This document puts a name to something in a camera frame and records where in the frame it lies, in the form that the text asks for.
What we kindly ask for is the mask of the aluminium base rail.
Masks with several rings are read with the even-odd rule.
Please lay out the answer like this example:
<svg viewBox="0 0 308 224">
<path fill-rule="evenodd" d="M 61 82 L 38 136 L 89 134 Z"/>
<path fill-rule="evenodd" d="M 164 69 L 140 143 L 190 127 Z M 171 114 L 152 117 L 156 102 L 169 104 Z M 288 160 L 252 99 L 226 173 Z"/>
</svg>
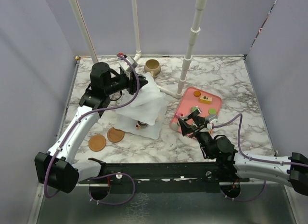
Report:
<svg viewBox="0 0 308 224">
<path fill-rule="evenodd" d="M 201 179 L 207 183 L 246 181 L 249 178 L 291 186 L 289 165 L 269 165 L 260 162 L 242 162 L 239 167 L 218 166 L 214 162 L 195 163 L 105 163 L 94 159 L 71 165 L 65 161 L 52 164 L 36 163 L 38 180 L 42 184 L 70 193 L 77 183 L 127 174 L 135 180 Z"/>
</svg>

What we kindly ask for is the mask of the white pvc frame middle pole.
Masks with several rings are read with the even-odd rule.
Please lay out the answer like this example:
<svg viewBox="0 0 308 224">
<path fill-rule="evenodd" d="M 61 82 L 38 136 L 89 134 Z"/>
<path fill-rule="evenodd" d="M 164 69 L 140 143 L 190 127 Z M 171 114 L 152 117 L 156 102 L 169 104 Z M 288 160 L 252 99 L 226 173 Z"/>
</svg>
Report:
<svg viewBox="0 0 308 224">
<path fill-rule="evenodd" d="M 136 46 L 136 53 L 134 56 L 134 60 L 138 61 L 141 57 L 141 43 L 140 43 L 140 33 L 139 33 L 137 0 L 131 0 L 131 4 L 132 4 L 135 46 Z"/>
</svg>

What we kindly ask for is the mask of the wooden coaster near edge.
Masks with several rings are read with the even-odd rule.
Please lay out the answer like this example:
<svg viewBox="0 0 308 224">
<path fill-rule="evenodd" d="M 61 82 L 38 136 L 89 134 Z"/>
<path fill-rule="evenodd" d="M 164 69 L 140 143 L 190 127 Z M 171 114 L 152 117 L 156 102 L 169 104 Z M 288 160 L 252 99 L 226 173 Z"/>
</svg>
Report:
<svg viewBox="0 0 308 224">
<path fill-rule="evenodd" d="M 106 138 L 102 135 L 94 135 L 89 139 L 89 149 L 94 152 L 103 150 L 106 146 Z"/>
</svg>

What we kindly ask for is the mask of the pink cake slice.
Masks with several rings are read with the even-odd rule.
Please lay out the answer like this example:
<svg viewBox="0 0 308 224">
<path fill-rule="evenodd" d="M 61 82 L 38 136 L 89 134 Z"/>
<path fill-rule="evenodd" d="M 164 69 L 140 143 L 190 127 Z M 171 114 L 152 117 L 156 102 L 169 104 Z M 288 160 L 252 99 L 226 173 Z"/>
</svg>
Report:
<svg viewBox="0 0 308 224">
<path fill-rule="evenodd" d="M 176 117 L 176 118 L 183 118 L 183 117 L 184 117 L 184 114 L 181 113 L 181 112 L 178 112 L 178 113 L 175 114 L 175 117 Z"/>
</svg>

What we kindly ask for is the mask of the white pvc frame left pole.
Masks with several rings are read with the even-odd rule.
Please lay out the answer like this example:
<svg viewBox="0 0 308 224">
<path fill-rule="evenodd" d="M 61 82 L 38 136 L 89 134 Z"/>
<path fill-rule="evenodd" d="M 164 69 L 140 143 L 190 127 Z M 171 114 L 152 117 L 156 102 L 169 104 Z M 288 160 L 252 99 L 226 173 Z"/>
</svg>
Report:
<svg viewBox="0 0 308 224">
<path fill-rule="evenodd" d="M 84 19 L 84 16 L 82 14 L 81 7 L 78 3 L 78 0 L 69 0 L 69 3 L 70 3 L 70 6 L 73 10 L 74 16 L 75 16 L 76 21 L 78 23 L 78 26 L 79 26 L 79 29 L 80 29 L 81 34 L 83 36 L 83 39 L 84 39 L 86 46 L 88 48 L 92 62 L 94 64 L 96 64 L 96 63 L 98 63 L 97 54 L 95 52 L 93 43 L 91 41 L 90 34 L 89 34 L 89 31 L 88 31 L 87 25 L 85 23 L 85 19 Z"/>
</svg>

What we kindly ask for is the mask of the orange cookie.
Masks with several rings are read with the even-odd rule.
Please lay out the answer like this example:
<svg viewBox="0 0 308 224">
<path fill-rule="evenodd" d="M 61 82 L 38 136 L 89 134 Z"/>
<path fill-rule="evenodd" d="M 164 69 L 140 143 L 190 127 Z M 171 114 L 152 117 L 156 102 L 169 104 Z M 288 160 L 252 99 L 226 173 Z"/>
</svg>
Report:
<svg viewBox="0 0 308 224">
<path fill-rule="evenodd" d="M 201 95 L 201 92 L 200 92 L 200 91 L 194 91 L 194 92 L 193 92 L 193 95 L 194 95 L 195 97 L 199 97 L 199 96 Z"/>
</svg>

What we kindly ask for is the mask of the white tiered serving stand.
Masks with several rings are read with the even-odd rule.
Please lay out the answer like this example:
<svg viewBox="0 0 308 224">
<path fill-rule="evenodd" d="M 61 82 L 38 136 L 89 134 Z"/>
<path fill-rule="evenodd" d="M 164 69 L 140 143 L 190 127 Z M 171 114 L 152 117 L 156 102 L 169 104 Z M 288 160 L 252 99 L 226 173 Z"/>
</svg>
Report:
<svg viewBox="0 0 308 224">
<path fill-rule="evenodd" d="M 146 77 L 148 84 L 139 90 L 132 103 L 116 109 L 118 121 L 114 127 L 124 132 L 157 140 L 165 119 L 168 100 L 166 94 L 160 92 L 149 72 L 142 75 Z M 161 122 L 156 122 L 159 114 L 163 115 L 164 119 Z M 148 126 L 144 129 L 137 129 L 137 121 L 147 123 Z"/>
</svg>

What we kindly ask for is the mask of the green round pastry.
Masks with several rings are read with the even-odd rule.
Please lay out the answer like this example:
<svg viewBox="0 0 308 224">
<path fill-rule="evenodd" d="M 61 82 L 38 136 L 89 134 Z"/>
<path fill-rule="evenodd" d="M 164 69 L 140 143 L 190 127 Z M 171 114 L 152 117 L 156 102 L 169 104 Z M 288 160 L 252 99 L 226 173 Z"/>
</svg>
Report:
<svg viewBox="0 0 308 224">
<path fill-rule="evenodd" d="M 210 115 L 216 115 L 216 114 L 217 114 L 217 111 L 216 111 L 215 108 L 210 108 L 210 109 L 208 110 L 208 113 L 209 113 Z"/>
</svg>

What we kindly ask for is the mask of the chocolate swiss roll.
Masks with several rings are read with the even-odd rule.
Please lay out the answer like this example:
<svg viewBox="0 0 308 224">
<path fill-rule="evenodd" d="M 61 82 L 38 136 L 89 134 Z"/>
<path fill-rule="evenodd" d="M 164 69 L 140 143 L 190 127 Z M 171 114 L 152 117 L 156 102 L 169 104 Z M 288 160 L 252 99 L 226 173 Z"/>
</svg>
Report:
<svg viewBox="0 0 308 224">
<path fill-rule="evenodd" d="M 136 128 L 137 128 L 137 129 L 144 129 L 144 128 L 146 128 L 147 126 L 148 126 L 147 123 L 143 123 L 143 122 L 140 122 L 140 121 L 137 121 L 137 123 L 136 123 Z"/>
</svg>

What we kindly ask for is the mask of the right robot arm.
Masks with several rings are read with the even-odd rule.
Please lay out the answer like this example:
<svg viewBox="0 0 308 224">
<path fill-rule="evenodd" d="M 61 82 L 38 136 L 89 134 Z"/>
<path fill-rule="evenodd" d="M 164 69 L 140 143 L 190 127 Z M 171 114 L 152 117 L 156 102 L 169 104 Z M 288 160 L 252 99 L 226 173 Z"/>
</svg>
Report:
<svg viewBox="0 0 308 224">
<path fill-rule="evenodd" d="M 199 114 L 197 109 L 178 117 L 181 134 L 198 141 L 205 159 L 215 159 L 224 180 L 260 179 L 286 185 L 304 196 L 308 194 L 307 157 L 297 152 L 289 157 L 244 153 L 240 144 L 232 144 L 225 135 L 210 135 L 211 129 L 219 127 L 216 115 L 201 117 Z"/>
</svg>

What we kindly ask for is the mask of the beige ceramic cup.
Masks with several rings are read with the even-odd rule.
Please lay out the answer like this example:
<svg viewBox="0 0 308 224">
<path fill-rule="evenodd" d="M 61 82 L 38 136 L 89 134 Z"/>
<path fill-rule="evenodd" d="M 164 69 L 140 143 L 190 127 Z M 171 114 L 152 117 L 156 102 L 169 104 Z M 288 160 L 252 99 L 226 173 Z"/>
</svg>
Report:
<svg viewBox="0 0 308 224">
<path fill-rule="evenodd" d="M 153 78 L 156 78 L 161 72 L 161 65 L 155 59 L 149 59 L 144 65 L 144 71 L 149 72 Z"/>
</svg>

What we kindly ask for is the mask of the pink serving tray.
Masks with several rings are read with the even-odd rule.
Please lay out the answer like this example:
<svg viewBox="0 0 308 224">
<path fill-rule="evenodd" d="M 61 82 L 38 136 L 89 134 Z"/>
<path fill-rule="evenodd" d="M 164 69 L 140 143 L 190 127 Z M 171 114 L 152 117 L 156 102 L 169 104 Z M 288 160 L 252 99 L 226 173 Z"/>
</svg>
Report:
<svg viewBox="0 0 308 224">
<path fill-rule="evenodd" d="M 209 104 L 200 103 L 199 98 L 200 98 L 201 95 L 199 97 L 195 97 L 193 95 L 194 91 L 200 91 L 201 95 L 212 97 L 212 104 L 209 105 Z M 182 99 L 181 99 L 181 101 L 180 101 L 180 103 L 179 103 L 179 105 L 178 105 L 178 107 L 175 111 L 175 114 L 178 113 L 178 112 L 181 112 L 185 116 L 190 112 L 190 109 L 193 106 L 198 106 L 200 108 L 201 113 L 199 115 L 202 116 L 202 117 L 206 117 L 206 116 L 209 115 L 208 110 L 210 108 L 215 108 L 216 111 L 217 111 L 216 115 L 218 115 L 220 108 L 222 106 L 222 99 L 219 96 L 216 96 L 216 95 L 211 94 L 209 92 L 202 91 L 201 89 L 198 89 L 198 88 L 195 88 L 195 87 L 189 87 L 184 92 L 183 97 L 182 97 Z M 172 130 L 181 133 L 180 127 L 177 125 L 178 118 L 175 117 L 175 114 L 174 114 L 173 118 L 171 119 L 169 126 Z"/>
</svg>

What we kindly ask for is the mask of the wooden coaster near stand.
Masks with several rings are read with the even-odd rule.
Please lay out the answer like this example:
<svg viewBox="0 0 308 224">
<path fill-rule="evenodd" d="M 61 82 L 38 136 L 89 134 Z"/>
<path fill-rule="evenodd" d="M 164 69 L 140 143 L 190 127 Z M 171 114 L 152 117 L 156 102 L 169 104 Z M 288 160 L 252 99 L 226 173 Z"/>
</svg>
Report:
<svg viewBox="0 0 308 224">
<path fill-rule="evenodd" d="M 107 138 L 112 143 L 118 143 L 123 140 L 125 132 L 122 130 L 115 129 L 114 127 L 110 128 L 107 132 Z"/>
</svg>

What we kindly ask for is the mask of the white pvc frame right pole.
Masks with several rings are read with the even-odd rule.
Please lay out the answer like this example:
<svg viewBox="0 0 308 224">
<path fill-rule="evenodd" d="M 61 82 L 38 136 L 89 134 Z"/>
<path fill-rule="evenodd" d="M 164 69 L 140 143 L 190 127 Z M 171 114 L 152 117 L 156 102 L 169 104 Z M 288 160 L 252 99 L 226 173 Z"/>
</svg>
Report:
<svg viewBox="0 0 308 224">
<path fill-rule="evenodd" d="M 206 3 L 207 3 L 207 0 L 196 0 L 196 3 L 195 3 L 195 12 L 194 12 L 194 17 L 193 17 L 192 27 L 189 33 L 188 47 L 186 49 L 186 53 L 183 58 L 182 70 L 181 70 L 180 79 L 178 81 L 177 91 L 172 92 L 161 86 L 158 86 L 161 92 L 167 95 L 170 95 L 174 98 L 177 98 L 177 99 L 180 99 L 182 97 L 182 91 L 183 91 L 183 88 L 186 82 L 187 72 L 189 70 L 191 61 L 193 59 L 192 52 L 193 52 L 194 46 L 196 44 L 197 38 L 201 30 L 200 24 L 201 24 L 202 14 L 203 14 L 203 10 L 205 9 Z"/>
</svg>

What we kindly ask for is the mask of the white pvc frame pole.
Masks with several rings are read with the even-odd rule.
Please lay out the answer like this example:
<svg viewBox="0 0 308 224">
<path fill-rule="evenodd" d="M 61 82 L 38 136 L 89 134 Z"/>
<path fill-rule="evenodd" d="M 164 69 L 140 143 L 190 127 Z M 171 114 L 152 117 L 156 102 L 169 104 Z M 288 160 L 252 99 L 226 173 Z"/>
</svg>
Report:
<svg viewBox="0 0 308 224">
<path fill-rule="evenodd" d="M 192 52 L 193 52 L 194 46 L 196 44 L 197 38 L 201 30 L 200 24 L 201 24 L 202 14 L 203 14 L 203 10 L 205 9 L 206 3 L 207 3 L 207 0 L 196 0 L 196 3 L 195 3 L 195 12 L 194 12 L 194 17 L 193 17 L 192 27 L 189 33 L 188 47 L 186 49 L 186 53 L 183 58 L 182 70 L 181 70 L 180 79 L 178 81 L 177 91 L 172 92 L 161 86 L 158 86 L 161 92 L 167 95 L 170 95 L 174 98 L 177 98 L 177 99 L 180 99 L 182 97 L 182 91 L 183 91 L 183 88 L 186 82 L 187 72 L 189 70 L 191 61 L 193 59 Z"/>
<path fill-rule="evenodd" d="M 139 33 L 137 0 L 131 0 L 131 4 L 132 4 L 135 46 L 136 46 L 136 53 L 134 56 L 134 60 L 138 61 L 141 57 L 141 43 L 140 43 L 140 33 Z"/>
<path fill-rule="evenodd" d="M 95 52 L 93 43 L 91 41 L 90 34 L 89 34 L 89 31 L 88 31 L 87 25 L 85 23 L 85 19 L 84 19 L 84 16 L 82 14 L 81 7 L 78 3 L 78 0 L 69 0 L 69 3 L 70 3 L 70 6 L 73 10 L 74 16 L 75 16 L 76 21 L 78 23 L 78 26 L 79 26 L 79 29 L 80 29 L 81 34 L 83 36 L 83 39 L 84 39 L 86 46 L 88 48 L 92 62 L 94 64 L 96 64 L 96 63 L 98 63 L 97 54 Z"/>
</svg>

